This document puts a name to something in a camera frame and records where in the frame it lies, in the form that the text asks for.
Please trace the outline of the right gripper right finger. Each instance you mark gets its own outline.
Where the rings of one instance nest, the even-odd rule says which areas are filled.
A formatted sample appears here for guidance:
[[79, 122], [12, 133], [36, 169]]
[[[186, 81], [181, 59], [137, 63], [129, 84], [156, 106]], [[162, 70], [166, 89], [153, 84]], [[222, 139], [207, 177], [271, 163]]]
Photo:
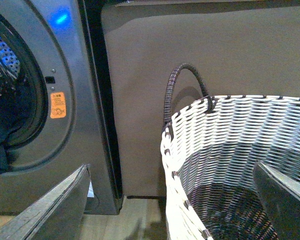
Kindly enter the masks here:
[[253, 181], [280, 240], [300, 240], [300, 183], [257, 161]]

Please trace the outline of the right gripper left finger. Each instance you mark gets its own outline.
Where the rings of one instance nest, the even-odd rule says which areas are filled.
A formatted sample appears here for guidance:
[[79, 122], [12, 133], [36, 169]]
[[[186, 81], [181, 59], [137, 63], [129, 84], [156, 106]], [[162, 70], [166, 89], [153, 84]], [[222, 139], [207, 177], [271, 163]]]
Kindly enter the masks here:
[[83, 164], [2, 226], [0, 240], [77, 240], [90, 182]]

